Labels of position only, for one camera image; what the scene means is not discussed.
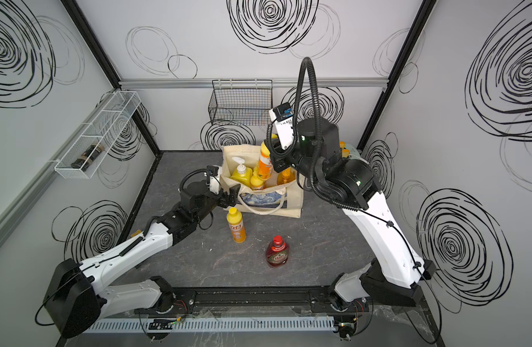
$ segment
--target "canvas bag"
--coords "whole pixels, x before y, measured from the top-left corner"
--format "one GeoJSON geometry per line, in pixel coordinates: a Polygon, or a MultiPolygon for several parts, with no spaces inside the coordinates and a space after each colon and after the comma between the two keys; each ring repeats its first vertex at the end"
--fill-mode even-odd
{"type": "MultiPolygon", "coordinates": [[[[260,146],[250,144],[224,146],[223,154],[221,186],[228,191],[235,184],[240,184],[240,182],[230,178],[237,168],[237,163],[233,157],[238,156],[244,159],[245,165],[253,169],[260,156],[260,146]]],[[[269,188],[253,191],[248,186],[241,184],[239,203],[235,207],[241,212],[300,218],[304,195],[303,190],[297,185],[297,181],[293,180],[281,185],[276,185],[276,183],[277,173],[273,171],[271,177],[265,182],[269,188]]]]}

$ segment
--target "bag handle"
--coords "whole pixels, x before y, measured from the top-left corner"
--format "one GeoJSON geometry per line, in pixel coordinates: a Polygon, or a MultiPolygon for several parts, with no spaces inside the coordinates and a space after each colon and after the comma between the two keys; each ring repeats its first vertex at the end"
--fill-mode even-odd
{"type": "Polygon", "coordinates": [[[281,194],[281,202],[279,203],[279,205],[272,209],[272,210],[269,210],[269,211],[259,211],[255,208],[252,208],[250,206],[248,206],[244,200],[242,199],[241,197],[241,193],[239,193],[239,203],[241,205],[243,205],[244,207],[246,207],[250,212],[254,213],[254,214],[260,214],[260,215],[268,215],[268,214],[272,214],[274,212],[277,212],[279,211],[279,209],[281,209],[281,207],[283,206],[283,202],[285,202],[285,194],[287,193],[287,189],[286,188],[283,188],[283,193],[281,194]]]}

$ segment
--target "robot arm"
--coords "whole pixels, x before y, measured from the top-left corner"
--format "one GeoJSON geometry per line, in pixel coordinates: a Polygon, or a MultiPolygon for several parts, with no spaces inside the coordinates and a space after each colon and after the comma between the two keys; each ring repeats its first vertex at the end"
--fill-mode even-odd
{"type": "Polygon", "coordinates": [[[220,175],[221,168],[216,166],[193,171],[181,181],[179,203],[163,216],[153,217],[141,234],[79,264],[67,259],[56,267],[43,307],[62,337],[75,337],[98,319],[127,310],[152,308],[166,313],[171,309],[175,293],[159,276],[136,284],[110,284],[143,260],[186,238],[216,206],[235,206],[240,185],[226,193],[219,185],[220,175]],[[198,173],[207,179],[185,187],[187,179],[198,173]]]}
{"type": "MultiPolygon", "coordinates": [[[[376,256],[366,267],[340,274],[330,287],[329,300],[341,311],[354,299],[366,296],[386,305],[414,307],[423,295],[418,282],[430,279],[435,266],[418,256],[404,237],[368,163],[342,158],[337,126],[320,116],[314,76],[312,61],[303,59],[295,104],[293,108],[282,104],[270,112],[272,124],[266,131],[266,146],[275,171],[291,166],[303,175],[317,196],[343,209],[376,256]],[[306,70],[315,116],[297,123],[294,114],[298,114],[306,70]],[[279,126],[279,139],[271,139],[273,124],[279,126]]],[[[68,259],[56,267],[43,307],[63,337],[75,337],[98,319],[122,311],[153,308],[165,313],[171,309],[175,293],[159,276],[137,284],[110,284],[194,232],[216,206],[235,206],[240,186],[224,192],[220,175],[221,168],[213,166],[191,172],[180,183],[179,203],[165,215],[153,217],[142,234],[79,264],[68,259]],[[207,179],[184,186],[189,177],[199,173],[207,179]]]]}
{"type": "Polygon", "coordinates": [[[285,103],[272,109],[272,123],[266,131],[265,142],[275,171],[293,167],[303,175],[319,198],[343,209],[376,256],[371,265],[352,274],[339,275],[332,284],[330,301],[339,310],[365,296],[387,305],[416,306],[423,296],[418,282],[422,278],[430,279],[435,266],[418,256],[408,243],[368,163],[342,157],[339,129],[320,115],[315,76],[312,60],[304,58],[294,105],[285,103]],[[309,77],[314,117],[297,123],[305,72],[309,77]],[[271,138],[273,125],[278,139],[271,138]]]}

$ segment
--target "table surface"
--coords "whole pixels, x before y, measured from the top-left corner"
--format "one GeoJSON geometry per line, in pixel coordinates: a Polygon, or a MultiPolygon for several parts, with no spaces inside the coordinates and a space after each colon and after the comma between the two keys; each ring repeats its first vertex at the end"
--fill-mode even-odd
{"type": "MultiPolygon", "coordinates": [[[[144,228],[153,215],[162,215],[179,201],[179,182],[189,172],[221,165],[219,152],[164,153],[132,232],[144,228]]],[[[301,218],[243,213],[246,240],[235,243],[227,212],[214,210],[208,230],[197,229],[179,244],[159,252],[121,276],[114,285],[160,275],[173,287],[245,287],[329,285],[340,273],[362,268],[373,252],[354,223],[338,208],[304,192],[301,218]],[[281,235],[291,246],[281,267],[268,266],[265,248],[281,235]]],[[[206,227],[210,217],[202,221],[206,227]]]]}

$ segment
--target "wire basket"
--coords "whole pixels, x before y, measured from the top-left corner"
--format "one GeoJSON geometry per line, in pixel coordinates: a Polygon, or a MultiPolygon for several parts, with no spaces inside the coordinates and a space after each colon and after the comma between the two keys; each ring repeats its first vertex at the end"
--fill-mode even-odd
{"type": "Polygon", "coordinates": [[[64,178],[91,178],[139,105],[136,92],[114,92],[105,105],[97,106],[101,108],[100,111],[58,161],[54,170],[64,178]]]}
{"type": "Polygon", "coordinates": [[[208,104],[210,122],[268,125],[268,112],[273,107],[272,84],[272,80],[213,80],[214,91],[208,104]]]}

